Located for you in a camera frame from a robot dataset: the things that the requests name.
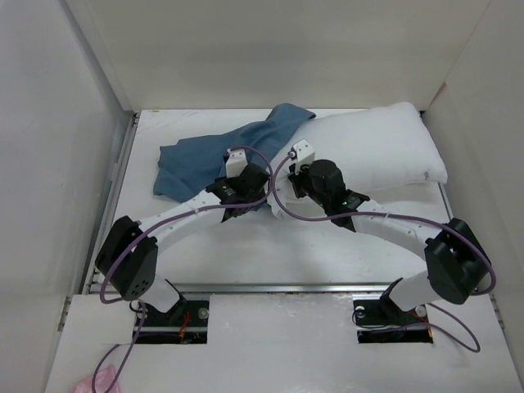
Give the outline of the blue pillowcase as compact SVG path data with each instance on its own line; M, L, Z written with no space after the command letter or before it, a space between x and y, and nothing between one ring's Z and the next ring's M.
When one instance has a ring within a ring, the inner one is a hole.
M229 148L249 146L250 162L266 168L291 141L302 124L316 114L289 103L275 106L265 120L251 122L227 133L183 138L160 147L153 194L176 202L192 199L202 189L225 175L224 157Z

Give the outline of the white pillow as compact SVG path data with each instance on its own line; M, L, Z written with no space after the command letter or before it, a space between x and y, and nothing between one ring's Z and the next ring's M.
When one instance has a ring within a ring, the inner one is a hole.
M313 147L317 160L333 161L346 186L360 193L448 181L445 163L409 102L308 120L271 160L272 167L302 139Z

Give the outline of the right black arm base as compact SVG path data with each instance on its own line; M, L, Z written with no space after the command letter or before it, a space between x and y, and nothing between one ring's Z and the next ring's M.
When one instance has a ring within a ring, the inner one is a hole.
M351 318L359 344L433 343L425 305L390 312L379 299L356 299L353 306Z

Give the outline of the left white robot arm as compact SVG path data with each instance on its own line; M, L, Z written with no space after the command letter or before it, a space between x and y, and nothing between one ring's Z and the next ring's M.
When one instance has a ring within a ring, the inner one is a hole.
M117 219L95 259L105 283L125 301L152 307L162 323L177 323L186 299L156 273L160 254L198 231L253 210L267 198L270 174L248 164L233 177L217 178L192 199L148 219Z

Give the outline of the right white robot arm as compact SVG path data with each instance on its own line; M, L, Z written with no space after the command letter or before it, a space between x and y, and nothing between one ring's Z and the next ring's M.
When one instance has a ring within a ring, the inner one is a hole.
M461 219L447 224L394 215L382 205L346 187L330 160L291 164L287 176L298 198L309 198L324 218L352 232L372 235L422 259L426 268L410 278L396 279L382 294L379 312L396 323L411 309L446 300L463 304L470 296L488 292L493 269L470 227Z

